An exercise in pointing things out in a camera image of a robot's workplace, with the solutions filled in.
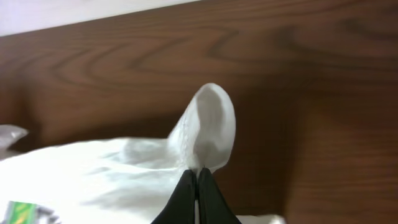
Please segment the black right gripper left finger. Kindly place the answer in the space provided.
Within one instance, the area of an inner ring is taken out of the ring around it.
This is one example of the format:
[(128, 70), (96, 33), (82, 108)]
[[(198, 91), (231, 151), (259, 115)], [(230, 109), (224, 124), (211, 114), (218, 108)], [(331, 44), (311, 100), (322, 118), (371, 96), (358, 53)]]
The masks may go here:
[(152, 224), (194, 224), (197, 178), (185, 170), (164, 209)]

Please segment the white printed t-shirt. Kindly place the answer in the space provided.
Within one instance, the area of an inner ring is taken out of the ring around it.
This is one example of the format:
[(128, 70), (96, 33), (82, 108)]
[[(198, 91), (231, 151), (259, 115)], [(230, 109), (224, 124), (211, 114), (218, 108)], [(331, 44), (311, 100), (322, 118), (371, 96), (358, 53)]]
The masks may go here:
[[(163, 139), (114, 138), (12, 152), (27, 130), (1, 126), (2, 223), (152, 223), (185, 170), (225, 166), (236, 132), (222, 87), (203, 85)], [(196, 186), (195, 223), (200, 223)], [(236, 215), (283, 223), (279, 215)]]

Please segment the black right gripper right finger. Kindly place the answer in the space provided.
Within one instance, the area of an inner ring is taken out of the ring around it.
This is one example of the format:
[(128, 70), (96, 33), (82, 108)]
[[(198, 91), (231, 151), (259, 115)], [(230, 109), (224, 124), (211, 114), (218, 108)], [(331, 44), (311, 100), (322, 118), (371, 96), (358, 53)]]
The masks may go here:
[(241, 224), (208, 168), (202, 168), (197, 184), (200, 224)]

